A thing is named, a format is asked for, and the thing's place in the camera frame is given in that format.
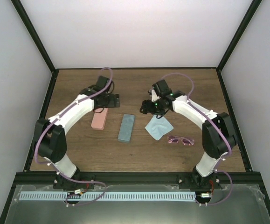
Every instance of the red wire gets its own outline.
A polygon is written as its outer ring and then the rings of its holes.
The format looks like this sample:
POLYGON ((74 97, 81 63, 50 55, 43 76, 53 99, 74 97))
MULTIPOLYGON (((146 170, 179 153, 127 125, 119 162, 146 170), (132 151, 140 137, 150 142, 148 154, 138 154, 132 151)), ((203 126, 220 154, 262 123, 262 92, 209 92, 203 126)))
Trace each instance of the red wire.
POLYGON ((209 180, 209 183, 211 184, 211 186, 212 186, 212 191, 211 191, 211 193, 212 193, 212 196, 214 195, 214 189, 215 189, 215 187, 214 187, 214 182, 212 181, 212 180, 209 180))
POLYGON ((85 194, 85 193, 88 191, 89 184, 87 183, 86 186, 87 186, 87 188, 86 188, 86 190, 83 192, 83 194, 85 194))

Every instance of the white wall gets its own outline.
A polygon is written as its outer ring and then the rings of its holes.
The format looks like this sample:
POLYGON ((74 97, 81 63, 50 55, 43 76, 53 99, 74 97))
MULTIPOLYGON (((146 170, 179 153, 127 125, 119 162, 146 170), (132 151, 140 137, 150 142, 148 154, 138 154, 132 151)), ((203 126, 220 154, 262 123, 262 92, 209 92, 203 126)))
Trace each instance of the white wall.
POLYGON ((270 197, 270 0, 262 1, 222 75, 252 166, 270 197))
POLYGON ((251 0, 22 0, 57 68, 215 67, 251 0))
POLYGON ((0 0, 0 215, 22 171, 51 73, 10 0, 0 0))

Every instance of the black metal frame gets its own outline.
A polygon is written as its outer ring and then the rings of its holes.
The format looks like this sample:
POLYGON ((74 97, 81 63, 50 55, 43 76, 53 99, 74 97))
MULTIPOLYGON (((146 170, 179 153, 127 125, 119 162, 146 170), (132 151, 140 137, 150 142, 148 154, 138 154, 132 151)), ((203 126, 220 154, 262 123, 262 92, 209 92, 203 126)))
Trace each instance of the black metal frame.
MULTIPOLYGON (((51 70, 52 76, 50 80, 50 84, 48 86, 48 91, 42 106, 42 110, 40 113, 40 118, 44 118, 47 110, 48 105, 50 103, 50 99, 54 90, 54 86, 57 80, 57 76, 60 69, 55 69, 51 59, 48 56, 34 26, 32 25, 22 3, 20 0, 11 0, 15 9, 17 10, 19 16, 21 17, 22 21, 24 22, 28 32, 30 33, 32 39, 34 40, 37 48, 39 49, 43 59, 45 60, 47 66, 51 70)), ((230 58, 231 53, 233 52, 234 48, 236 47, 237 43, 239 42, 243 32, 245 31, 247 25, 249 24, 252 16, 254 15, 255 11, 259 7, 262 0, 253 0, 249 9, 247 10, 239 28, 237 29, 230 45, 228 46, 221 62, 219 63, 218 67, 179 67, 179 68, 133 68, 133 69, 215 69, 221 84, 222 92, 225 98, 225 102, 228 108, 229 115, 232 119, 232 122, 235 127, 235 132, 238 136, 238 146, 241 152, 242 160, 245 166, 246 172, 234 172, 229 173, 232 177, 233 183, 236 184, 258 184, 260 187, 261 192, 265 195, 265 204, 268 209, 270 215, 270 200, 268 194, 266 192, 264 182, 261 178, 259 172, 254 172, 252 170, 251 163, 248 158, 248 154, 245 148, 245 145, 242 140, 242 135, 240 133, 233 108, 231 106, 231 102, 229 96, 227 94, 227 90, 222 78, 221 71, 224 68, 227 60, 230 58)), ((21 184, 46 184, 50 185, 54 183, 54 179, 56 176, 55 172, 50 171, 30 171, 30 165, 33 159, 33 150, 30 148, 28 157, 24 166, 24 172, 19 172, 16 174, 14 178, 13 185, 9 192, 4 210, 1 214, 0 224, 3 224, 6 220, 7 213, 9 210, 9 206, 11 204, 14 190, 17 185, 21 184)), ((189 173, 120 173, 120 172, 81 172, 82 176, 90 176, 96 181, 103 181, 107 185, 112 184, 179 184, 178 180, 183 175, 187 175, 189 173)), ((220 180, 220 184, 228 183, 228 178, 224 174, 218 174, 218 178, 220 180)))

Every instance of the glasses lens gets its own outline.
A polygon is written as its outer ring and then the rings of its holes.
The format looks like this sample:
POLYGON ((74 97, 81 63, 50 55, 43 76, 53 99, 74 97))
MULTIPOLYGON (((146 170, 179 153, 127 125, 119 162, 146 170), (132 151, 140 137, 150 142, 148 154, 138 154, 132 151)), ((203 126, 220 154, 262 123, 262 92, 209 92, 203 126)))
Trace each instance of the glasses lens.
POLYGON ((182 138, 182 143, 187 146, 193 146, 195 143, 195 140, 192 138, 182 138))
POLYGON ((179 139, 177 138, 168 138, 168 143, 178 143, 179 139))

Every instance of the pink case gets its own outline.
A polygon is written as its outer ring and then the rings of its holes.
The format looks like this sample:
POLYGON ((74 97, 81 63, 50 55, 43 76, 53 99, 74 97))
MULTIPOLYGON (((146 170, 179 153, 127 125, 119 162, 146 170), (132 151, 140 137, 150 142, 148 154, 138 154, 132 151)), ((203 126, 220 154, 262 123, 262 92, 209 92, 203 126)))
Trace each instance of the pink case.
MULTIPOLYGON (((96 109, 96 112, 102 111, 102 108, 96 109)), ((95 130, 103 130, 105 128, 106 118, 108 114, 108 108, 104 108, 101 113, 94 113, 91 127, 95 130)))

